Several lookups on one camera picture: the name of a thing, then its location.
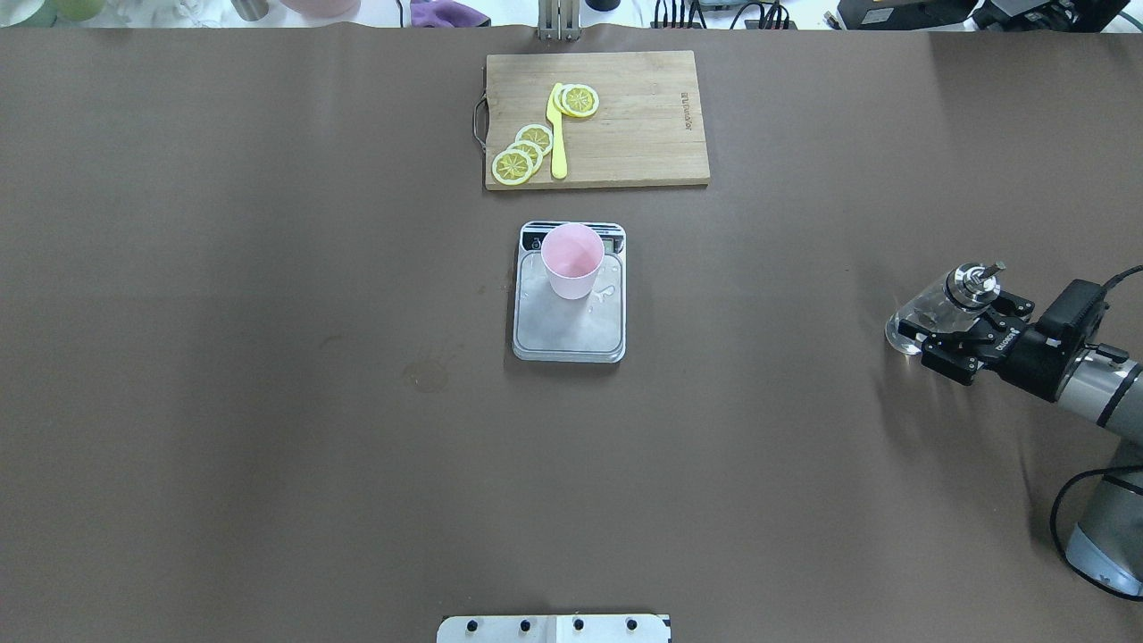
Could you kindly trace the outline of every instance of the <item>knife handle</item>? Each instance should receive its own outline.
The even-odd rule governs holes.
[[[552,178],[568,175],[568,156],[563,152],[563,118],[552,121]]]

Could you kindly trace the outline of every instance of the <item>lemon slice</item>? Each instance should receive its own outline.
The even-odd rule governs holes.
[[[586,85],[565,85],[557,106],[568,115],[588,118],[599,108],[599,94]]]
[[[517,140],[531,140],[539,145],[541,153],[546,154],[552,151],[552,130],[546,126],[534,122],[525,124],[515,132]]]
[[[509,150],[522,150],[531,159],[531,172],[539,169],[539,163],[544,160],[544,148],[531,140],[517,140],[507,146]]]
[[[519,185],[531,178],[535,168],[528,152],[509,147],[493,159],[493,178],[505,185]]]

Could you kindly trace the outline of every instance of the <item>metal clamp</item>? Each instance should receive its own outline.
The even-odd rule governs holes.
[[[477,104],[472,106],[472,137],[477,139],[480,144],[480,151],[488,153],[488,143],[485,138],[488,137],[488,122],[485,122],[485,138],[480,137],[480,105],[485,106],[485,113],[488,113],[488,94],[481,94],[480,99]]]
[[[539,0],[541,40],[580,40],[580,0]]]

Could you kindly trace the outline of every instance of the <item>purple cloth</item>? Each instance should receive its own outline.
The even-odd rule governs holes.
[[[413,26],[480,26],[488,16],[453,0],[413,0],[409,6]]]

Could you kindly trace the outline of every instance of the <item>wooden cutting board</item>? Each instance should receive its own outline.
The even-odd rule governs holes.
[[[503,185],[491,160],[529,122],[551,127],[547,95],[557,82],[578,82],[599,93],[599,111],[563,116],[568,175],[553,179],[551,154],[521,185]],[[488,56],[489,190],[559,190],[636,185],[706,185],[706,132],[694,51],[534,54]]]

